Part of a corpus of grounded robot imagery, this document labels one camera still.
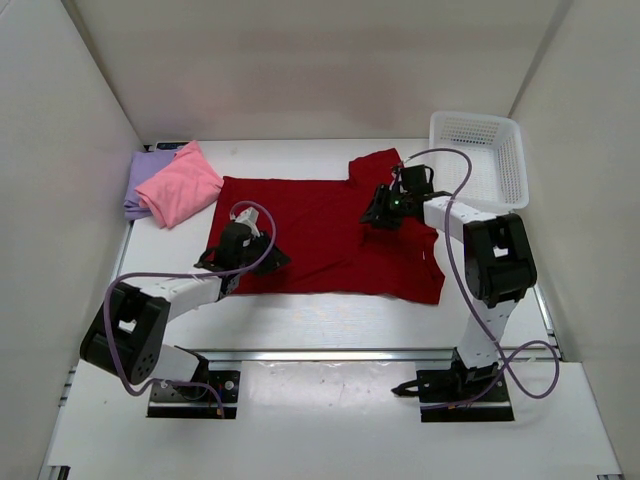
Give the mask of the red t shirt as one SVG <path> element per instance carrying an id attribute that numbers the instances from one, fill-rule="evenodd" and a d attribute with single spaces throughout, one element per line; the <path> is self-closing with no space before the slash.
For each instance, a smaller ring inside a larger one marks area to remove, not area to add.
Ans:
<path id="1" fill-rule="evenodd" d="M 232 206 L 254 201 L 268 211 L 259 227 L 274 231 L 277 247 L 291 259 L 268 275 L 245 275 L 236 294 L 361 293 L 438 304 L 445 275 L 434 256 L 437 232 L 414 218 L 396 231 L 360 221 L 399 161 L 395 149 L 356 158 L 345 180 L 225 177 L 209 246 L 218 244 Z"/>

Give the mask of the white plastic laundry basket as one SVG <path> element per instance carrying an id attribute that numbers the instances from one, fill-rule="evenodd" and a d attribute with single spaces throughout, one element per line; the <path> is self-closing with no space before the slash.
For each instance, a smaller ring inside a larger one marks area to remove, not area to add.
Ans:
<path id="1" fill-rule="evenodd" d="M 464 179 L 466 161 L 471 176 L 458 199 L 479 210 L 503 213 L 529 203 L 524 149 L 518 124 L 492 115 L 438 111 L 431 116 L 427 163 L 435 171 L 438 190 L 453 192 Z"/>

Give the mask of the pink t shirt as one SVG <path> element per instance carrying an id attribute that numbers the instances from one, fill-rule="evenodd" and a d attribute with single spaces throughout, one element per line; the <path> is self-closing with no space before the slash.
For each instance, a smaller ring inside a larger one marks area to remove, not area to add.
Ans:
<path id="1" fill-rule="evenodd" d="M 214 203 L 223 178 L 206 160 L 197 141 L 173 154 L 171 162 L 134 191 L 159 228 L 172 229 Z"/>

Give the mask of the purple t shirt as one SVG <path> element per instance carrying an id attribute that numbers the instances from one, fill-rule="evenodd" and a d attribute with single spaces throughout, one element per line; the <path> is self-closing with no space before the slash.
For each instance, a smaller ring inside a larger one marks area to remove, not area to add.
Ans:
<path id="1" fill-rule="evenodd" d="M 155 150 L 133 154 L 123 202 L 124 217 L 127 221 L 135 221 L 151 215 L 149 208 L 139 205 L 140 197 L 136 188 L 168 166 L 175 153 L 176 150 Z"/>

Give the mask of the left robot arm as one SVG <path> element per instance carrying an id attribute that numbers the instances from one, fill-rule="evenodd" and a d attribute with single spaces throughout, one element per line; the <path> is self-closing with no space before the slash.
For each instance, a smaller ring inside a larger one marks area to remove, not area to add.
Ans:
<path id="1" fill-rule="evenodd" d="M 262 230 L 271 213 L 251 201 L 236 203 L 217 245 L 188 273 L 133 272 L 116 278 L 85 334 L 80 357 L 120 378 L 137 396 L 152 384 L 172 386 L 198 400 L 210 386 L 207 360 L 164 342 L 167 325 L 228 297 L 246 274 L 273 273 L 290 259 L 275 243 L 277 230 Z"/>

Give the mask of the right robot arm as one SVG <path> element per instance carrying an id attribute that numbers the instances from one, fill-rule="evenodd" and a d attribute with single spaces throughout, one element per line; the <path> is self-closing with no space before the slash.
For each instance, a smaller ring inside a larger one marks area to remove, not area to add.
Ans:
<path id="1" fill-rule="evenodd" d="M 433 169 L 426 166 L 392 168 L 390 184 L 379 185 L 360 219 L 374 228 L 397 230 L 406 218 L 445 234 L 463 245 L 463 293 L 472 297 L 471 314 L 456 356 L 463 366 L 449 375 L 449 387 L 470 400 L 486 384 L 481 369 L 497 366 L 506 324 L 537 270 L 524 222 L 515 213 L 482 212 L 433 187 Z"/>

